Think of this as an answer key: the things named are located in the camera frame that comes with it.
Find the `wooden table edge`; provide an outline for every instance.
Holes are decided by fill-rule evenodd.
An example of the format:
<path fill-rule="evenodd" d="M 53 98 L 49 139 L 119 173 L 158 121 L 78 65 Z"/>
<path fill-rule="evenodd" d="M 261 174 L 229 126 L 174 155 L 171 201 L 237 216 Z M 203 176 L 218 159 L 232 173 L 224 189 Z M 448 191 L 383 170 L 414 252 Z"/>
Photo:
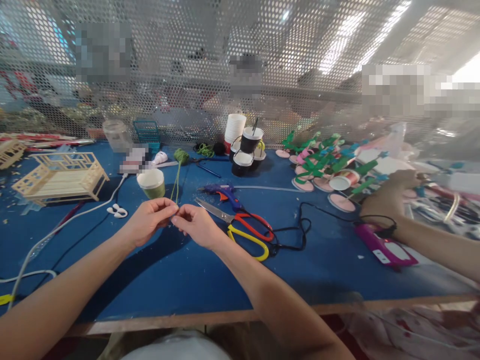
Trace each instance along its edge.
<path fill-rule="evenodd" d="M 352 313 L 361 310 L 381 310 L 388 308 L 407 308 L 414 305 L 434 305 L 477 300 L 475 294 L 452 296 L 427 296 L 410 299 L 374 300 L 362 303 L 320 304 L 312 308 L 319 315 Z M 258 321 L 253 310 L 220 311 L 193 313 L 184 315 L 137 317 L 125 320 L 97 321 L 76 324 L 66 334 L 67 337 L 133 332 L 140 330 L 183 328 L 198 325 L 217 325 Z"/>

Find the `black yarn ball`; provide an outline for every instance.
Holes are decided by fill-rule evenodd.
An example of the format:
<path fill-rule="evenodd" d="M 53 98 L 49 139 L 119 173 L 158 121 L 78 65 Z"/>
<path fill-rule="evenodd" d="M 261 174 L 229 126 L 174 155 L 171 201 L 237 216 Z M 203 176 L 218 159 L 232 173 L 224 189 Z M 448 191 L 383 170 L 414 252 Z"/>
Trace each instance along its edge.
<path fill-rule="evenodd" d="M 225 151 L 227 151 L 227 148 L 225 148 L 225 144 L 223 144 L 222 142 L 217 142 L 215 145 L 213 145 L 213 152 L 215 153 L 215 155 L 225 155 Z"/>

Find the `blue table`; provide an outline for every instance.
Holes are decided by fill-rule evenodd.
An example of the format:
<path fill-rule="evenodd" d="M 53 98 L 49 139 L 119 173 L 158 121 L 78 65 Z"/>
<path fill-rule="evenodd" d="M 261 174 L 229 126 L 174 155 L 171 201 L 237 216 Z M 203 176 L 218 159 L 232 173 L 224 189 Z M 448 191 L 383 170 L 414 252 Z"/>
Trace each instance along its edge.
<path fill-rule="evenodd" d="M 79 150 L 94 152 L 110 177 L 100 199 L 107 200 L 120 181 L 117 169 L 120 157 L 107 143 L 85 146 Z M 23 206 L 10 189 L 14 180 L 27 174 L 36 165 L 25 158 L 20 168 L 0 172 L 8 177 L 6 188 L 0 189 L 0 277 L 18 274 L 27 252 L 73 208 L 75 204 L 51 205 L 39 212 L 20 216 Z M 228 203 L 220 204 L 218 195 L 197 192 L 205 184 L 258 185 L 290 188 L 294 176 L 287 159 L 268 152 L 260 170 L 251 177 L 236 178 L 229 162 L 209 162 L 206 166 L 220 173 L 218 179 L 194 164 L 180 171 L 180 204 L 195 204 L 199 197 L 231 212 Z M 166 193 L 170 195 L 177 167 L 162 169 Z M 20 175 L 11 174 L 18 171 Z M 311 202 L 347 220 L 333 208 L 327 194 L 315 189 L 311 193 L 295 193 L 258 189 L 239 189 L 236 196 L 244 206 L 263 216 L 274 229 L 297 224 L 299 204 Z M 130 176 L 118 192 L 117 203 L 132 214 L 145 201 L 136 179 Z M 91 201 L 82 211 L 96 206 Z M 349 311 L 349 303 L 363 299 L 367 308 L 400 307 L 419 303 L 440 303 L 472 299 L 479 292 L 447 270 L 436 265 L 420 265 L 395 272 L 383 266 L 355 235 L 353 225 L 326 213 L 305 207 L 304 214 L 312 221 L 306 249 L 301 252 L 281 250 L 263 264 L 292 286 L 321 314 Z M 126 222 L 114 218 L 105 208 L 88 213 L 68 224 L 27 271 L 53 269 L 62 272 L 101 242 L 111 237 Z M 298 245 L 298 231 L 283 232 L 279 240 Z M 257 251 L 256 245 L 242 243 Z M 27 296 L 48 281 L 47 276 L 24 278 L 19 288 Z M 9 294 L 13 283 L 0 284 L 0 295 Z M 140 330 L 213 324 L 256 319 L 251 304 L 225 265 L 209 250 L 184 237 L 173 226 L 160 230 L 143 248 L 131 254 L 105 282 L 88 303 L 72 334 L 98 334 L 119 330 Z M 6 306 L 0 307 L 0 314 Z"/>

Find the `perforated metal mesh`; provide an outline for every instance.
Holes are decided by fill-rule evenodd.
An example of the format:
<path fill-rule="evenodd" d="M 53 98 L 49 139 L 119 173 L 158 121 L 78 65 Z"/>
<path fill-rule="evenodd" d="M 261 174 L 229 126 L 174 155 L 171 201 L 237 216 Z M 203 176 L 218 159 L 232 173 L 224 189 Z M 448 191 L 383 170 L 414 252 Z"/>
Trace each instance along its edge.
<path fill-rule="evenodd" d="M 128 24 L 129 81 L 76 81 L 77 23 Z M 132 121 L 157 121 L 162 142 L 187 144 L 219 140 L 227 115 L 242 112 L 260 118 L 270 145 L 292 129 L 359 140 L 399 120 L 412 139 L 432 140 L 462 121 L 369 118 L 359 70 L 419 64 L 451 73 L 458 44 L 478 29 L 475 0 L 2 0 L 0 132 L 96 138 L 108 117 L 134 138 Z M 465 48 L 475 52 L 471 41 Z M 261 65 L 251 95 L 231 92 L 230 60 L 242 56 Z"/>

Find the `purple phone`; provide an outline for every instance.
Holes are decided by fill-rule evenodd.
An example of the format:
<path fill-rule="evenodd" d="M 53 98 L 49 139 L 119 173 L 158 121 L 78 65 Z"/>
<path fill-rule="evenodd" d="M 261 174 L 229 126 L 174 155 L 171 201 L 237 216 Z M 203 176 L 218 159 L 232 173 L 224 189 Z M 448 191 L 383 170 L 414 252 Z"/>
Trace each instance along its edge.
<path fill-rule="evenodd" d="M 379 237 L 375 232 L 381 230 L 373 224 L 363 223 L 355 227 L 355 233 L 363 240 L 367 248 L 383 264 L 389 267 L 406 267 L 419 262 L 403 247 L 391 239 Z"/>

